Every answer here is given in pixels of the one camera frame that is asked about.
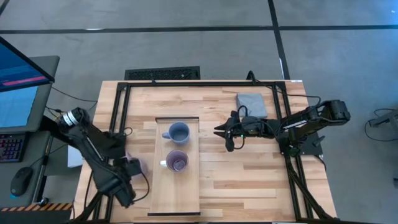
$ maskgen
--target computer mouse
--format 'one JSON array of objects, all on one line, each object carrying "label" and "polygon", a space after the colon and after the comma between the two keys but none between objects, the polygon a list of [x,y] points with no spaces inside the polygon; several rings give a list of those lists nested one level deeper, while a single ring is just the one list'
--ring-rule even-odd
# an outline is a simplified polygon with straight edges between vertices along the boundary
[{"label": "computer mouse", "polygon": [[15,174],[11,181],[10,191],[13,196],[19,197],[26,192],[29,186],[30,178],[32,178],[33,169],[23,167]]}]

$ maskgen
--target blue mug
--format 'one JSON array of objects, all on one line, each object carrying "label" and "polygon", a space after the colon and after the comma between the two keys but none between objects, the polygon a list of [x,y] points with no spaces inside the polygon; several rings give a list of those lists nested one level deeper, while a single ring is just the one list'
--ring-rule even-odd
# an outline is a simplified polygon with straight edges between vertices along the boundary
[{"label": "blue mug", "polygon": [[170,126],[168,132],[162,134],[162,137],[183,146],[189,141],[189,127],[184,122],[176,122]]}]

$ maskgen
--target yellow black caution tape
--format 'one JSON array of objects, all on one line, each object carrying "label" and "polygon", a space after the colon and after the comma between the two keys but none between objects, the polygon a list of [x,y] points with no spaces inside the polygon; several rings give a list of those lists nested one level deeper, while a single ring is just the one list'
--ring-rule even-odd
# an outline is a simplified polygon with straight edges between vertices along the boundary
[{"label": "yellow black caution tape", "polygon": [[59,211],[59,210],[70,210],[72,203],[48,203],[43,207],[37,204],[32,204],[27,207],[13,207],[13,208],[2,208],[0,212],[26,212],[26,211]]}]

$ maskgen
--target concrete floor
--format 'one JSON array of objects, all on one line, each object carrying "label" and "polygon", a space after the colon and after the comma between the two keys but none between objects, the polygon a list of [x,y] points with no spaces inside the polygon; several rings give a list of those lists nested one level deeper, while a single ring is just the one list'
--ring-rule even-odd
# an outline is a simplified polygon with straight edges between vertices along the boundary
[{"label": "concrete floor", "polygon": [[[274,0],[280,26],[398,24],[394,0]],[[266,0],[11,0],[0,30],[169,26],[271,26]],[[291,79],[309,95],[347,103],[351,121],[320,132],[328,180],[343,220],[397,223],[397,142],[376,142],[363,132],[377,108],[398,107],[398,30],[282,31]],[[3,35],[28,56],[59,55],[55,87],[97,99],[103,80],[122,80],[125,69],[199,65],[202,79],[281,79],[273,31],[125,34]],[[50,107],[81,103],[52,91]],[[388,126],[369,134],[388,139]],[[78,172],[49,180],[45,194],[71,201]],[[63,184],[63,194],[55,194]]]}]

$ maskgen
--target black floor stripe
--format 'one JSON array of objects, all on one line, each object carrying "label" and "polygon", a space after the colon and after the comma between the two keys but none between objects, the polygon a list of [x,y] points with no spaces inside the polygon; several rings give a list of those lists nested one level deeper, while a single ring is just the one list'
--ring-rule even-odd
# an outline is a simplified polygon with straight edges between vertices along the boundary
[{"label": "black floor stripe", "polygon": [[4,0],[4,2],[2,2],[1,7],[0,7],[0,16],[2,14],[2,12],[4,12],[4,10],[6,9],[7,4],[9,3],[10,0]]},{"label": "black floor stripe", "polygon": [[276,16],[274,1],[273,0],[268,0],[268,5],[269,5],[269,11],[271,13],[272,25],[274,27],[276,47],[278,49],[280,63],[282,65],[283,79],[290,80],[289,69],[287,68],[285,50],[284,50],[284,45],[282,43],[282,37],[280,36],[278,18]]},{"label": "black floor stripe", "polygon": [[203,31],[262,31],[262,30],[394,30],[398,25],[360,25],[360,26],[203,26],[203,27],[143,27],[106,29],[47,29],[47,30],[0,30],[0,34],[112,34],[140,32],[203,32]]},{"label": "black floor stripe", "polygon": [[110,29],[49,29],[49,30],[0,30],[0,34],[102,34],[138,32],[200,32],[200,31],[259,31],[273,30],[271,26],[203,26],[203,27],[144,27]]},{"label": "black floor stripe", "polygon": [[398,25],[358,25],[358,26],[281,26],[279,30],[383,30],[398,29]]}]

